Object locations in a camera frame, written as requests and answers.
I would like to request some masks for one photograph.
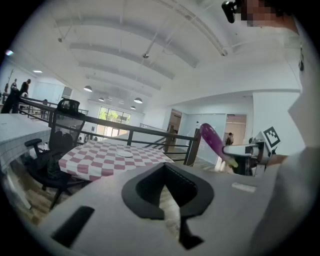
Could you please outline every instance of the ceiling beam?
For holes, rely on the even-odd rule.
[[[104,54],[110,54],[114,56],[118,56],[120,58],[135,62],[137,64],[141,64],[143,58],[142,56],[134,55],[130,52],[122,50],[119,52],[119,49],[116,48],[111,48],[103,45],[97,45],[97,44],[92,44],[91,46],[88,43],[84,42],[72,42],[69,45],[70,49],[77,49],[77,50],[87,50],[87,51],[95,51],[99,53],[104,53]],[[145,66],[148,69],[152,69],[153,71],[156,71],[157,73],[169,78],[169,79],[174,79],[175,75],[170,72],[169,70],[159,66],[159,65],[151,65],[151,62],[148,59],[145,59],[143,62],[143,66]]]
[[[140,89],[136,89],[136,88],[132,88],[130,86],[127,86],[127,85],[124,85],[122,83],[119,83],[117,81],[111,81],[109,79],[105,79],[105,78],[101,78],[101,77],[96,77],[96,76],[90,76],[90,75],[87,75],[86,78],[88,80],[92,80],[92,81],[96,81],[96,82],[101,82],[101,83],[106,83],[106,84],[109,84],[111,86],[116,86],[116,87],[119,87],[119,88],[122,88],[124,90],[127,90],[129,92],[135,92],[137,94],[141,94],[141,95],[144,95],[146,97],[149,97],[151,98],[152,97],[152,94],[151,93],[148,93],[146,91],[143,91],[143,90],[140,90]]]
[[[110,66],[105,66],[105,65],[101,65],[101,64],[95,64],[95,63],[89,63],[89,62],[85,62],[85,61],[79,61],[79,67],[115,74],[115,75],[118,75],[121,77],[128,78],[130,80],[133,80],[135,82],[137,81],[144,86],[149,86],[149,87],[156,89],[158,91],[161,90],[161,86],[159,86],[151,81],[143,80],[141,78],[138,78],[136,80],[136,76],[134,74],[124,72],[124,71],[119,72],[119,70],[115,67],[110,67]]]
[[[105,17],[84,17],[82,16],[82,20],[79,20],[77,17],[72,18],[73,25],[74,26],[97,26],[97,27],[105,27],[105,28],[112,28],[116,30],[125,31],[128,33],[135,34],[139,37],[145,38],[149,41],[152,41],[154,38],[154,32],[150,31],[149,29],[145,27],[141,27],[138,24],[134,23],[126,23],[122,21],[122,24],[119,23],[116,19],[110,19]],[[56,20],[56,25],[54,27],[69,27],[70,26],[70,19],[59,19]],[[182,59],[184,62],[186,62],[189,66],[192,68],[195,68],[197,66],[197,63],[199,60],[187,52],[185,52],[183,49],[179,48],[177,45],[175,45],[173,42],[170,43],[170,45],[167,45],[166,38],[158,35],[155,38],[154,41],[155,44],[166,48],[168,51],[174,53],[177,55],[180,59]]]

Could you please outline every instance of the mesh chair back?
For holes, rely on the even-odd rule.
[[[86,122],[83,113],[60,111],[53,113],[49,149],[68,152],[77,146],[77,140]]]

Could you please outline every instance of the black office chair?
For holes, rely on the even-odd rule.
[[[24,143],[26,147],[34,147],[37,158],[27,166],[29,174],[39,183],[42,189],[54,188],[57,192],[51,203],[50,210],[57,203],[62,192],[71,196],[68,188],[86,183],[60,170],[58,160],[77,146],[79,134],[85,124],[86,115],[78,113],[79,102],[63,99],[53,113],[52,127],[49,140],[49,150],[40,152],[38,144],[41,139],[36,138]]]

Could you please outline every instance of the table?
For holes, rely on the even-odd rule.
[[[133,157],[117,155],[117,150],[131,152]],[[111,144],[108,140],[89,140],[77,146],[59,160],[61,171],[88,181],[116,175],[136,167],[158,163],[173,163],[161,150],[154,148]]]
[[[32,121],[21,114],[0,114],[0,163],[1,170],[7,175],[10,187],[17,193],[24,205],[29,209],[31,206],[24,196],[17,177],[10,167],[10,163],[27,153],[29,148],[25,142],[32,139],[41,139],[48,142],[51,128],[42,123]]]

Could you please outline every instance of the red and white checkered tablecloth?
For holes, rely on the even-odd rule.
[[[133,157],[117,155],[117,150],[131,152]],[[111,144],[90,140],[77,146],[59,160],[61,171],[89,181],[116,175],[141,166],[173,161],[161,150]]]

